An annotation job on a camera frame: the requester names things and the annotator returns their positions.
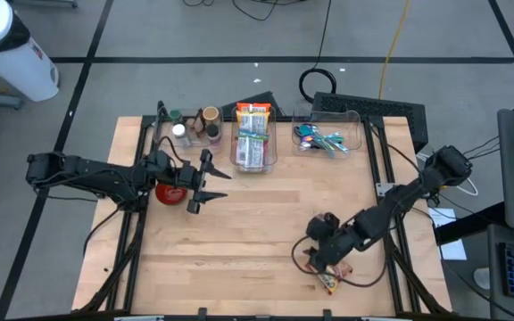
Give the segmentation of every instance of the gray floor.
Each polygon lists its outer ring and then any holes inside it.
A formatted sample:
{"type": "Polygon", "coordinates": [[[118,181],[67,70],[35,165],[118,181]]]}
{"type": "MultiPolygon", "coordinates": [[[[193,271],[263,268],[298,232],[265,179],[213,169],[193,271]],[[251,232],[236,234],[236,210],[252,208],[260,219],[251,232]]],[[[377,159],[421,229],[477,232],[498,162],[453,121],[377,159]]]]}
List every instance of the gray floor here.
{"type": "MultiPolygon", "coordinates": [[[[254,14],[266,4],[237,0],[254,14]]],[[[79,0],[78,10],[56,5],[16,4],[33,37],[50,55],[84,57],[104,0],[79,0]]],[[[514,1],[498,1],[514,34],[514,1]]],[[[179,0],[114,0],[97,56],[314,56],[327,2],[310,0],[279,6],[265,22],[237,12],[230,1],[186,7],[179,0]]],[[[384,56],[402,14],[402,1],[334,0],[323,54],[384,56]]],[[[486,0],[413,1],[396,56],[512,57],[486,0]]],[[[171,108],[221,105],[271,90],[283,110],[308,106],[297,79],[309,63],[94,64],[65,146],[66,153],[106,160],[119,116],[152,114],[162,99],[171,108]]],[[[338,92],[377,96],[381,64],[326,63],[338,92]]],[[[53,149],[79,78],[81,64],[58,64],[61,92],[21,111],[0,108],[0,295],[35,195],[24,182],[30,152],[53,149]]],[[[427,107],[430,146],[461,150],[496,136],[495,113],[514,108],[513,64],[392,64],[384,97],[427,107]]],[[[328,91],[323,78],[307,78],[308,92],[328,91]]],[[[502,199],[500,164],[494,154],[474,162],[472,179],[480,195],[458,190],[446,195],[472,210],[502,199]]],[[[53,194],[72,195],[69,189],[53,194]]],[[[94,204],[47,201],[8,317],[70,310],[94,204]]],[[[466,213],[457,210],[459,217],[466,213]]],[[[464,241],[468,261],[452,262],[465,277],[487,264],[485,235],[464,241]]],[[[454,309],[488,317],[488,307],[446,272],[454,309]]]]}

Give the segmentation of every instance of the white container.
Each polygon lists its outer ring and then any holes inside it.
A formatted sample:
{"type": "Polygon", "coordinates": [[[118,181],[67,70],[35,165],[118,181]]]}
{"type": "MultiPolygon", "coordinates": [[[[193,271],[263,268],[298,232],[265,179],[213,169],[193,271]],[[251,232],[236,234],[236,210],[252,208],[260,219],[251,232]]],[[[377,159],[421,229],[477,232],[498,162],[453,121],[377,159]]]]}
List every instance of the white container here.
{"type": "Polygon", "coordinates": [[[0,0],[0,77],[33,102],[59,92],[58,69],[5,0],[0,0]]]}

